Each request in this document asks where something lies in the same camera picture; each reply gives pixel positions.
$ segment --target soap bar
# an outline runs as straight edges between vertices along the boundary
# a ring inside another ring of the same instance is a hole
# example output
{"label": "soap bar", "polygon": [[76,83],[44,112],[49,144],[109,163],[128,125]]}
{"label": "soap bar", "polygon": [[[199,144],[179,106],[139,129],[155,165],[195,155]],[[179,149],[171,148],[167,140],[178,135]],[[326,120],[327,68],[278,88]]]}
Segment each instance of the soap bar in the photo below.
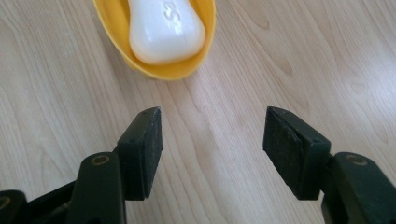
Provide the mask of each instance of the soap bar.
{"label": "soap bar", "polygon": [[128,0],[129,41],[143,63],[176,63],[200,51],[205,27],[188,0]]}

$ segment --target black plastic part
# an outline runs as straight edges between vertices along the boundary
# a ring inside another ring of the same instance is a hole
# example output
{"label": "black plastic part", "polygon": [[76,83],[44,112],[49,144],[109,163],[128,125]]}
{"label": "black plastic part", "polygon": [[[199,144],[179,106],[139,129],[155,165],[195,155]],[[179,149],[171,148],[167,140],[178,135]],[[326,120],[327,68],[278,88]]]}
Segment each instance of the black plastic part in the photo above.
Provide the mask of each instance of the black plastic part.
{"label": "black plastic part", "polygon": [[119,156],[102,152],[87,157],[78,171],[66,223],[125,223]]}
{"label": "black plastic part", "polygon": [[0,223],[29,223],[30,214],[23,192],[18,190],[0,191]]}
{"label": "black plastic part", "polygon": [[373,161],[354,153],[337,153],[332,176],[348,223],[396,223],[396,188]]}
{"label": "black plastic part", "polygon": [[291,112],[269,106],[263,150],[299,200],[317,200],[331,143]]}
{"label": "black plastic part", "polygon": [[46,215],[68,203],[73,193],[75,181],[29,202],[32,219]]}
{"label": "black plastic part", "polygon": [[125,200],[149,197],[162,150],[161,110],[153,107],[136,116],[114,149],[120,157]]}

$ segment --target light wooden surface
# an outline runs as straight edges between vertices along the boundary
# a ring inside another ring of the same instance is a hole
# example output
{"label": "light wooden surface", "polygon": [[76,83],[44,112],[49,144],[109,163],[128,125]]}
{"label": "light wooden surface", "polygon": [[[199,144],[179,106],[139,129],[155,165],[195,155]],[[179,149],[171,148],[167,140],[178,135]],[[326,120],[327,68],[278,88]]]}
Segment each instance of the light wooden surface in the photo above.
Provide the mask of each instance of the light wooden surface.
{"label": "light wooden surface", "polygon": [[396,183],[396,2],[218,0],[191,77],[130,70],[92,1],[0,0],[0,190],[28,200],[74,180],[141,110],[163,109],[153,190],[130,223],[323,223],[262,151],[268,105],[379,164]]}

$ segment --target soap dish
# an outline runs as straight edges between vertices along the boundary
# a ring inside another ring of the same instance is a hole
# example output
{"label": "soap dish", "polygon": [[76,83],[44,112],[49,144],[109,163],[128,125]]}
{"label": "soap dish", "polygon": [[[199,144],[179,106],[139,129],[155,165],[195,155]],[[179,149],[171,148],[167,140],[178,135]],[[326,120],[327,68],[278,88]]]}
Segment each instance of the soap dish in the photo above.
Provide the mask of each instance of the soap dish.
{"label": "soap dish", "polygon": [[132,69],[148,77],[162,80],[178,80],[193,73],[209,52],[216,27],[216,5],[214,0],[190,0],[192,7],[205,27],[205,43],[201,51],[191,58],[165,65],[140,62],[129,44],[130,9],[128,0],[93,0],[99,19],[123,60]]}

